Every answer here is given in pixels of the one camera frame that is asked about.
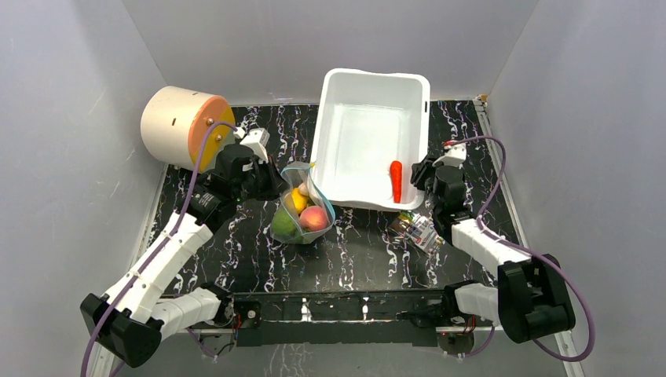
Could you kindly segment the red toy pepper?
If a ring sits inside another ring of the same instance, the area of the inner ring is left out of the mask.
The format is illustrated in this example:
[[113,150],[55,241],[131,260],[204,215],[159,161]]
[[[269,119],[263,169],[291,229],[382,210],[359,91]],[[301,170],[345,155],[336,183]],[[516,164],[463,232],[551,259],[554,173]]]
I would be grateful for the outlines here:
[[394,160],[390,164],[390,181],[392,187],[393,201],[400,203],[402,198],[403,165],[400,161]]

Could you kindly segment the yellow toy mango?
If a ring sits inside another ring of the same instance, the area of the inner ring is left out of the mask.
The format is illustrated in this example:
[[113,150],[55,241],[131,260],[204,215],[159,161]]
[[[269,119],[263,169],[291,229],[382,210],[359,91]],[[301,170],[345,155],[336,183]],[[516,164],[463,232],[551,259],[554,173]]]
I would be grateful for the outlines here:
[[309,197],[298,193],[298,188],[293,188],[284,197],[285,207],[292,213],[299,216],[308,206]]

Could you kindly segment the green toy lime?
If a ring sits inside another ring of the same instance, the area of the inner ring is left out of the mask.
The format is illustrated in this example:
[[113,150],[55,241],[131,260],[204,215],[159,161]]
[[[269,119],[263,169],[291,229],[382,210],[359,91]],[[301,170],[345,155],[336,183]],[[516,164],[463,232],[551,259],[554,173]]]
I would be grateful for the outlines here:
[[283,208],[280,208],[274,214],[270,228],[273,237],[280,240],[289,240],[293,238],[298,231],[290,213]]

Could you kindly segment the clear zip top bag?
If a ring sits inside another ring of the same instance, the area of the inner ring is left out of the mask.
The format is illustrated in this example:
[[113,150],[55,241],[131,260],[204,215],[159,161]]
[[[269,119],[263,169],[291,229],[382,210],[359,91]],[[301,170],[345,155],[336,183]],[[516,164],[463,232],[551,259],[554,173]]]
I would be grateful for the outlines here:
[[270,223],[271,237],[285,244],[310,244],[329,231],[335,210],[313,180],[313,163],[294,162],[282,169],[287,186]]

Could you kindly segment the white plastic bin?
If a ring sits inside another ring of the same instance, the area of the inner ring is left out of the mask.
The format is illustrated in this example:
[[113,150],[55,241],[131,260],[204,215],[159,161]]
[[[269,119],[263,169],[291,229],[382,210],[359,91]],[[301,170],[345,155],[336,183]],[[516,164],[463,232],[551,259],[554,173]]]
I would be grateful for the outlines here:
[[[422,75],[334,68],[324,77],[310,160],[313,180],[334,205],[414,210],[423,192],[409,183],[427,154],[430,82]],[[390,164],[403,165],[402,198],[393,201]]]

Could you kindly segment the toy peach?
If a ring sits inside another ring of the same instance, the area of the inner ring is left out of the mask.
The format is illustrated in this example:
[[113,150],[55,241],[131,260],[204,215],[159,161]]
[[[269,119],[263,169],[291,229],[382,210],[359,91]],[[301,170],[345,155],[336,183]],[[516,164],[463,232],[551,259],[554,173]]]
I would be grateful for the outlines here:
[[328,213],[320,206],[307,207],[299,215],[299,224],[307,232],[319,232],[329,225]]

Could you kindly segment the white toy garlic bulb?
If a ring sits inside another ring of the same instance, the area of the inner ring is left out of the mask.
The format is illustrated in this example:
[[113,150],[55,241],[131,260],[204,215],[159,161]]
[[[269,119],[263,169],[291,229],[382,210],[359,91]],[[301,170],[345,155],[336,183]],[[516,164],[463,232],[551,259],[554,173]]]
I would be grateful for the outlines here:
[[298,193],[302,196],[309,196],[309,190],[305,182],[298,186]]

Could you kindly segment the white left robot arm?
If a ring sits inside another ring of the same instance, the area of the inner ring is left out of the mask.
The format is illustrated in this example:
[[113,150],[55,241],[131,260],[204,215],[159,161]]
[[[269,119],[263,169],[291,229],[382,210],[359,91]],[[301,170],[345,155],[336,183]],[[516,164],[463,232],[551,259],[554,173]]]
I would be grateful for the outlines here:
[[227,145],[213,169],[193,172],[185,198],[166,228],[139,260],[102,295],[88,294],[80,311],[90,334],[81,374],[99,344],[126,366],[145,364],[166,338],[194,324],[231,323],[230,294],[213,283],[161,302],[163,292],[183,265],[247,200],[273,201],[286,187],[271,156],[246,145]]

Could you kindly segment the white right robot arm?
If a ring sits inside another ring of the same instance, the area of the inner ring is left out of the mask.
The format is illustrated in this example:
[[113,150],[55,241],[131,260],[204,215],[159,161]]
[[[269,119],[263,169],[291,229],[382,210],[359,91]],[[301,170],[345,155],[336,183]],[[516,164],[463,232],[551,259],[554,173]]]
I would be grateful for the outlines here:
[[523,343],[572,329],[576,317],[556,258],[531,256],[496,233],[483,229],[464,203],[465,175],[457,167],[426,158],[412,164],[410,184],[432,203],[428,229],[447,244],[466,252],[497,281],[449,284],[435,313],[450,324],[472,316],[500,325],[508,337]]

